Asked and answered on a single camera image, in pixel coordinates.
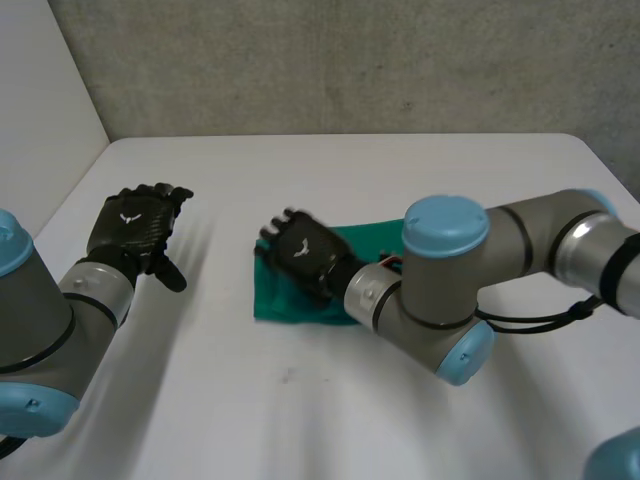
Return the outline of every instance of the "green cloth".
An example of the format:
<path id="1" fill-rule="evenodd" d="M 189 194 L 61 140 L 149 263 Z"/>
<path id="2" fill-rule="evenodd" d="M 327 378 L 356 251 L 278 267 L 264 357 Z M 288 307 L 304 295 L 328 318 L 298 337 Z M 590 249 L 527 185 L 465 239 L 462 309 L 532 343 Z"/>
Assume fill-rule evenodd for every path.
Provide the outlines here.
<path id="1" fill-rule="evenodd" d="M 333 230 L 365 262 L 377 262 L 381 251 L 402 254 L 402 220 L 336 227 Z M 346 314 L 342 302 L 333 301 L 326 307 L 319 307 L 288 278 L 267 268 L 259 257 L 254 261 L 253 286 L 253 315 L 257 320 L 327 325 L 357 323 Z"/>

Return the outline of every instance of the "table surface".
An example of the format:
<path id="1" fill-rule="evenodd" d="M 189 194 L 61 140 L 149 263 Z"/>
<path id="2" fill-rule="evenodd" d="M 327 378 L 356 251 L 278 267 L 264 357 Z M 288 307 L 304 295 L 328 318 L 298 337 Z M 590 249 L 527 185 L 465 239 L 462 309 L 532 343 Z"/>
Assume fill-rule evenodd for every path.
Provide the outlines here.
<path id="1" fill-rule="evenodd" d="M 128 139 L 102 154 L 36 240 L 59 280 L 108 195 L 170 182 L 196 196 L 170 256 L 187 291 L 139 283 L 67 429 L 0 463 L 11 480 L 578 479 L 601 441 L 640 425 L 640 325 L 608 307 L 541 336 L 502 336 L 451 387 L 365 328 L 256 323 L 252 247 L 284 207 L 331 225 L 402 217 L 437 193 L 486 207 L 593 187 L 632 196 L 567 135 Z M 539 274 L 483 290 L 504 314 L 585 298 Z"/>

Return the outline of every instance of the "light blue end cap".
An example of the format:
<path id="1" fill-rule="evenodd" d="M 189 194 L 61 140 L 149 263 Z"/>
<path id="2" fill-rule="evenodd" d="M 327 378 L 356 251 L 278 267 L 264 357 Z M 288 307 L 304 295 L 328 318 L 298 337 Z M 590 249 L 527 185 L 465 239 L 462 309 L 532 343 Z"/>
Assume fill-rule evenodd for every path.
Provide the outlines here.
<path id="1" fill-rule="evenodd" d="M 54 388 L 0 382 L 0 435 L 55 435 L 69 423 L 79 405 L 78 399 Z"/>
<path id="2" fill-rule="evenodd" d="M 640 480 L 640 428 L 607 440 L 591 454 L 584 480 Z"/>
<path id="3" fill-rule="evenodd" d="M 436 375 L 456 387 L 473 377 L 491 355 L 495 333 L 484 320 L 474 325 L 449 351 Z"/>
<path id="4" fill-rule="evenodd" d="M 465 197 L 434 195 L 409 207 L 402 241 L 415 255 L 445 258 L 472 250 L 488 234 L 489 217 L 482 205 Z"/>
<path id="5" fill-rule="evenodd" d="M 20 226 L 16 217 L 0 209 L 0 277 L 26 262 L 32 251 L 31 235 Z"/>
<path id="6" fill-rule="evenodd" d="M 604 193 L 599 192 L 598 190 L 595 190 L 593 188 L 579 188 L 578 191 L 582 193 L 586 193 L 587 195 L 595 198 L 604 206 L 604 208 L 609 210 L 609 213 L 611 215 L 613 215 L 614 217 L 618 216 L 618 211 L 616 210 L 616 207 L 613 205 L 613 203 L 611 203 L 611 200 L 605 197 Z"/>

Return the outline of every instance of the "logo on robotic hand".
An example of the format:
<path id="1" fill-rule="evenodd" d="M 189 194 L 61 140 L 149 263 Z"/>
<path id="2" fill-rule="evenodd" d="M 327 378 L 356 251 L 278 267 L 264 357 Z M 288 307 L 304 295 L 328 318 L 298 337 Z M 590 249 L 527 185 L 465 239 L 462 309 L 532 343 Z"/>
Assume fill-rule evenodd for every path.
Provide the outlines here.
<path id="1" fill-rule="evenodd" d="M 305 238 L 304 240 L 302 240 L 302 250 L 300 250 L 299 252 L 295 252 L 293 256 L 295 258 L 295 257 L 301 257 L 303 255 L 308 255 L 308 254 L 309 254 L 309 240 Z"/>
<path id="2" fill-rule="evenodd" d="M 133 222 L 134 220 L 139 219 L 142 216 L 141 213 L 139 213 L 138 215 L 136 215 L 135 217 L 125 217 L 122 213 L 120 214 L 120 218 L 122 219 L 122 221 L 124 223 L 126 223 L 127 225 L 129 225 L 131 222 Z"/>

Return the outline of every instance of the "gray robot arm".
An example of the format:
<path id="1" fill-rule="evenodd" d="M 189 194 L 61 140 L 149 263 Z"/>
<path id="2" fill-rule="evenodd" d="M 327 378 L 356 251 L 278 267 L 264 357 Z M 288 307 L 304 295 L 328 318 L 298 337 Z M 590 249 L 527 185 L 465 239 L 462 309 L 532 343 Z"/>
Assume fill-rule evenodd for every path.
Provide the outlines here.
<path id="1" fill-rule="evenodd" d="M 87 257 L 59 285 L 29 234 L 0 210 L 0 435 L 47 437 L 66 426 L 126 319 L 138 275 L 186 287 L 164 250 L 192 195 L 157 184 L 109 197 Z"/>
<path id="2" fill-rule="evenodd" d="M 57 286 L 33 247 L 0 277 L 0 434 L 46 437 L 66 426 L 133 293 L 121 272 L 89 262 Z"/>
<path id="3" fill-rule="evenodd" d="M 422 199 L 404 219 L 401 274 L 359 261 L 306 214 L 285 210 L 272 224 L 256 247 L 267 265 L 314 296 L 342 299 L 350 316 L 453 385 L 480 369 L 500 331 L 479 318 L 481 288 L 546 272 L 593 294 L 575 318 L 602 302 L 640 318 L 640 234 L 597 192 L 488 210 L 463 197 Z M 636 428 L 597 448 L 583 478 L 640 479 L 639 459 Z"/>
<path id="4" fill-rule="evenodd" d="M 486 211 L 462 197 L 428 197 L 407 211 L 402 275 L 366 265 L 346 288 L 345 310 L 460 385 L 493 343 L 491 326 L 475 315 L 483 287 L 547 272 L 640 316 L 639 250 L 629 245 L 635 234 L 590 192 L 567 190 Z"/>

